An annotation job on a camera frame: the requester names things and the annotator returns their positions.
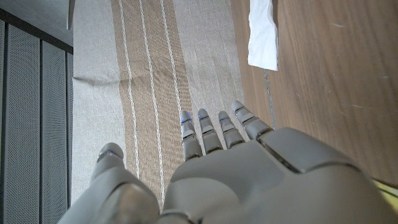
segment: wooden table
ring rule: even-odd
[[[268,81],[277,128],[308,133],[398,184],[398,1],[273,2],[279,71]],[[246,105],[272,124],[264,70],[247,64],[249,1],[231,6]]]

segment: gray floor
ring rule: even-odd
[[[0,8],[73,46],[67,30],[68,0],[1,0]]]

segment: robot finger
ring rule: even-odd
[[[250,139],[257,139],[260,135],[272,131],[270,126],[254,116],[241,102],[233,102],[232,110]]]
[[[195,157],[201,157],[203,155],[201,153],[201,147],[192,124],[191,116],[187,111],[181,112],[180,122],[184,162]]]
[[[231,147],[244,142],[242,135],[235,128],[235,125],[232,123],[225,111],[221,111],[218,114],[218,120],[220,121],[221,129],[223,130],[227,149],[231,149]]]
[[[206,154],[215,150],[223,149],[207,111],[205,109],[200,109],[198,116]]]

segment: white stripe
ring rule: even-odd
[[[144,11],[142,10],[142,0],[139,0],[139,7],[141,9],[142,30],[144,31],[144,42],[145,42],[145,48],[147,50],[147,56],[148,56],[149,73],[150,73],[150,87],[152,88],[152,101],[154,102],[154,109],[155,109],[157,150],[159,153],[160,184],[162,185],[162,205],[163,205],[163,203],[164,203],[164,178],[163,178],[162,146],[160,144],[159,115],[157,113],[155,87],[154,87],[154,73],[152,71],[152,62],[150,60],[150,54],[149,54],[149,49],[148,49],[148,40],[147,40],[147,32],[145,29]]]
[[[170,59],[172,61],[172,70],[173,70],[173,78],[174,78],[174,89],[175,89],[175,97],[177,99],[178,114],[181,115],[181,104],[180,104],[180,95],[178,93],[177,75],[175,74],[174,58],[173,58],[172,46],[170,45],[169,30],[167,28],[166,13],[164,12],[163,0],[160,0],[160,5],[162,5],[164,31],[166,33],[167,46],[169,47]]]
[[[132,121],[133,121],[133,125],[134,125],[134,150],[135,150],[135,155],[136,155],[136,170],[137,170],[137,178],[139,179],[139,158],[138,158],[138,143],[137,143],[136,111],[134,109],[134,102],[132,100],[132,93],[131,93],[132,73],[131,73],[131,68],[130,68],[129,54],[127,52],[126,30],[124,28],[122,0],[119,0],[119,6],[120,6],[120,17],[122,20],[122,29],[123,29],[124,52],[126,53],[126,63],[127,63],[127,69],[129,71],[129,97],[130,97],[130,102],[131,102]]]

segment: brown stripe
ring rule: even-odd
[[[118,0],[112,0],[114,27],[118,64],[121,72],[120,95],[126,129],[127,168],[135,171],[134,136],[131,116],[131,102],[128,93],[128,70],[124,51],[123,29],[120,20]],[[160,141],[162,147],[164,187],[173,171],[182,163],[182,147],[178,106],[174,88],[174,77],[169,48],[165,36],[164,21],[160,1],[142,2],[146,35],[149,46],[154,76],[155,97],[159,114]],[[164,2],[170,44],[175,61],[178,90],[183,110],[191,110],[187,76],[178,39],[178,30],[172,1]],[[154,191],[161,202],[161,181],[159,153],[156,135],[156,123],[150,72],[142,30],[139,1],[123,1],[124,25],[126,30],[127,49],[133,75],[131,85],[136,111],[137,141],[139,149],[139,168],[141,180]]]

